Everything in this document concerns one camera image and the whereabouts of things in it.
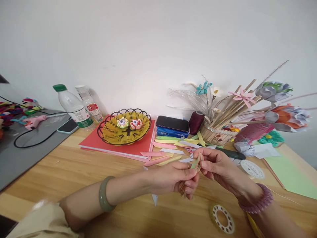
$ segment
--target sleeve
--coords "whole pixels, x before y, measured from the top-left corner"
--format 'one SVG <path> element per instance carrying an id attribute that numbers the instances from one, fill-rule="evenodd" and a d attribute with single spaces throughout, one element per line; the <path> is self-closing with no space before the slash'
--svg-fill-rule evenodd
<path id="1" fill-rule="evenodd" d="M 71 230 L 59 203 L 48 203 L 28 214 L 7 238 L 83 238 Z"/>

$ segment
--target pink glue gun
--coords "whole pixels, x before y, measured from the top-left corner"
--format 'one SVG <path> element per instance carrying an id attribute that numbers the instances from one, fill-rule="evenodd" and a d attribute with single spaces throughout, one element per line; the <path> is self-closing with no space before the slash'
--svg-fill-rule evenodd
<path id="1" fill-rule="evenodd" d="M 33 130 L 35 128 L 37 128 L 37 126 L 39 125 L 39 123 L 41 121 L 44 121 L 47 119 L 47 116 L 38 116 L 38 117 L 31 117 L 31 118 L 26 118 L 23 119 L 22 122 L 26 122 L 26 124 L 24 125 L 26 129 Z"/>

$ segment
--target plastic water bottle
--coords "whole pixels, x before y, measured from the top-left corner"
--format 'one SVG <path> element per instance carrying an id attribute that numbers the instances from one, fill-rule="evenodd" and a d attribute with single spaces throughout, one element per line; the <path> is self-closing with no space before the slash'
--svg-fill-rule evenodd
<path id="1" fill-rule="evenodd" d="M 86 107 L 87 111 L 92 115 L 95 123 L 99 124 L 102 122 L 103 116 L 92 98 L 88 88 L 85 85 L 75 86 L 79 96 L 82 99 L 82 104 Z"/>
<path id="2" fill-rule="evenodd" d="M 86 108 L 74 94 L 68 92 L 64 84 L 56 84 L 53 88 L 58 92 L 58 99 L 62 107 L 80 128 L 91 131 L 96 127 Z"/>

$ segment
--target smartphone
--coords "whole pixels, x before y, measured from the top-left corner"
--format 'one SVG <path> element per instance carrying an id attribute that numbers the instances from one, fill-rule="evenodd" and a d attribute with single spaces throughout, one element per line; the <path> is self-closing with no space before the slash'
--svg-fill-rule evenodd
<path id="1" fill-rule="evenodd" d="M 222 148 L 218 148 L 218 147 L 216 147 L 216 149 L 224 152 L 229 158 L 239 159 L 239 160 L 243 160 L 243 159 L 247 158 L 247 157 L 245 157 L 244 154 L 242 154 L 240 152 L 226 150 L 226 149 L 222 149 Z"/>
<path id="2" fill-rule="evenodd" d="M 188 121 L 166 116 L 158 116 L 156 126 L 181 132 L 188 132 L 189 130 Z"/>
<path id="3" fill-rule="evenodd" d="M 79 126 L 73 119 L 69 119 L 62 126 L 60 126 L 56 131 L 66 134 L 72 134 L 75 130 L 77 130 Z"/>

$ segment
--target bottle label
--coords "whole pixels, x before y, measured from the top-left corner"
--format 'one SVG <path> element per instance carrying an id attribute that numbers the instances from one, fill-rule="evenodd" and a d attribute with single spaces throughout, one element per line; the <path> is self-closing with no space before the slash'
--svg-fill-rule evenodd
<path id="1" fill-rule="evenodd" d="M 72 117 L 74 122 L 76 122 L 77 125 L 81 128 L 90 126 L 93 123 L 91 116 L 88 114 L 85 108 L 82 108 L 76 112 L 70 112 L 68 114 Z"/>
<path id="2" fill-rule="evenodd" d="M 103 117 L 102 117 L 102 114 L 101 114 L 97 104 L 95 104 L 95 103 L 88 104 L 87 109 L 89 110 L 89 112 L 92 114 L 92 116 L 94 117 L 94 119 L 97 122 L 102 121 Z"/>

